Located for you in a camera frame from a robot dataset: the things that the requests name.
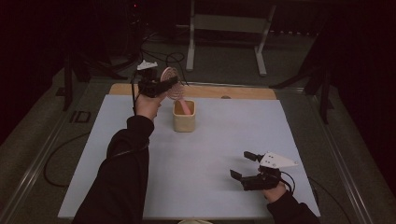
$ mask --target small container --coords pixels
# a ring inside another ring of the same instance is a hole
[[[178,133],[191,133],[195,130],[195,102],[185,101],[190,109],[191,115],[185,115],[180,101],[174,102],[174,130]]]

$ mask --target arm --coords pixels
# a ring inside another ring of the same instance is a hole
[[[127,129],[111,139],[107,159],[73,223],[141,223],[149,177],[149,136],[163,98],[139,96],[136,116],[128,118]]]
[[[319,219],[305,203],[298,203],[283,183],[274,189],[262,191],[268,200],[268,210],[273,215],[276,224],[317,224]]]

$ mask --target white plastic part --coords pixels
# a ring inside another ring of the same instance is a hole
[[[298,162],[289,160],[286,157],[279,156],[274,152],[267,152],[260,161],[260,165],[277,169],[282,167],[296,166],[298,165]]]
[[[147,69],[150,67],[156,67],[156,66],[158,66],[158,64],[156,62],[148,63],[145,60],[143,60],[143,62],[137,66],[137,70],[143,70],[143,69]]]

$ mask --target cable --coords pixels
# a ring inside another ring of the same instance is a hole
[[[291,177],[291,175],[289,175],[288,173],[283,172],[283,171],[281,171],[280,173],[281,173],[281,174],[284,174],[284,175],[287,175],[287,176],[291,179],[291,181],[293,182],[293,188],[291,188],[290,184],[288,183],[288,186],[289,186],[289,189],[290,189],[290,193],[293,194],[294,191],[295,191],[295,189],[296,189],[296,182],[294,181],[293,177]]]
[[[334,196],[332,196],[330,194],[330,192],[328,190],[326,190],[322,185],[319,184],[318,181],[316,181],[315,179],[313,179],[312,177],[308,177],[309,180],[311,180],[312,182],[314,182],[316,185],[318,185],[321,189],[323,189],[334,201],[335,203],[340,207],[341,211],[344,213],[344,215],[346,216],[347,222],[348,223],[352,223],[349,216],[347,215],[346,210],[344,209],[344,207],[334,198]]]
[[[77,137],[74,137],[74,138],[72,138],[72,139],[70,139],[70,140],[68,140],[68,141],[66,141],[66,142],[63,142],[63,143],[60,144],[58,147],[56,147],[55,149],[53,149],[53,151],[50,153],[49,157],[47,158],[46,164],[44,165],[44,169],[43,169],[43,176],[44,176],[44,179],[45,179],[49,184],[51,184],[51,185],[54,186],[54,187],[58,187],[58,188],[67,188],[67,187],[69,187],[69,185],[58,184],[58,183],[55,183],[55,182],[51,181],[51,180],[48,178],[48,175],[47,175],[47,166],[48,166],[48,164],[50,163],[50,159],[53,157],[53,155],[55,155],[55,153],[56,153],[57,151],[59,151],[59,149],[61,149],[61,148],[64,147],[65,145],[67,145],[67,144],[69,144],[69,143],[71,143],[71,142],[73,142],[73,141],[79,139],[80,137],[83,137],[83,136],[88,135],[88,134],[90,134],[90,133],[91,133],[91,132],[88,132],[88,133],[81,134],[81,135],[79,135],[79,136],[77,136]]]
[[[144,56],[143,56],[143,45],[145,44],[146,41],[149,40],[150,37],[152,37],[152,36],[154,36],[156,34],[157,33],[152,33],[152,34],[146,36],[145,38],[143,38],[142,42],[140,43],[140,48],[139,48],[139,51],[140,51],[140,62],[139,63],[142,63],[144,61],[144,59],[145,59]]]
[[[169,63],[177,63],[178,66],[180,67],[181,75],[182,75],[182,77],[183,77],[184,82],[189,86],[189,83],[187,82],[187,79],[186,79],[186,77],[184,76],[183,67],[182,67],[181,64],[180,64],[180,62],[182,62],[182,61],[185,59],[185,56],[184,56],[183,53],[180,53],[180,52],[173,52],[173,53],[170,53],[170,54],[165,54],[165,53],[160,53],[160,52],[155,52],[155,51],[149,51],[149,50],[146,50],[146,49],[142,49],[142,52],[143,52],[143,53],[146,53],[148,56],[150,56],[150,57],[152,57],[152,58],[155,58],[155,59],[157,59],[157,60],[160,60],[161,62],[165,62],[166,67],[169,67]],[[155,55],[153,55],[153,54],[160,54],[160,55],[166,56],[166,58],[165,58],[165,59],[162,59],[162,58],[159,58],[159,57],[157,57],[157,56],[155,56]],[[177,58],[174,57],[173,55],[180,55],[180,56],[181,56],[181,59],[177,59]]]

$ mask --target table surface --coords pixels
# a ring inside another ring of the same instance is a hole
[[[116,84],[106,96],[59,217],[72,218],[77,212],[106,156],[112,134],[125,128],[125,120],[132,115],[130,93],[130,85]],[[194,94],[211,98],[198,98]],[[219,99],[224,95],[233,99]],[[249,95],[271,100],[251,100]],[[257,174],[259,164],[244,158],[246,150],[255,154],[272,151],[297,161],[298,166],[281,170],[293,176],[296,199],[319,216],[282,105],[272,90],[190,86],[186,87],[186,98],[194,100],[197,106],[194,132],[173,131],[173,101],[169,99],[163,101],[155,119],[156,128],[150,137],[144,219],[270,217],[262,194],[243,191],[242,185],[230,177],[230,169],[242,175]]]

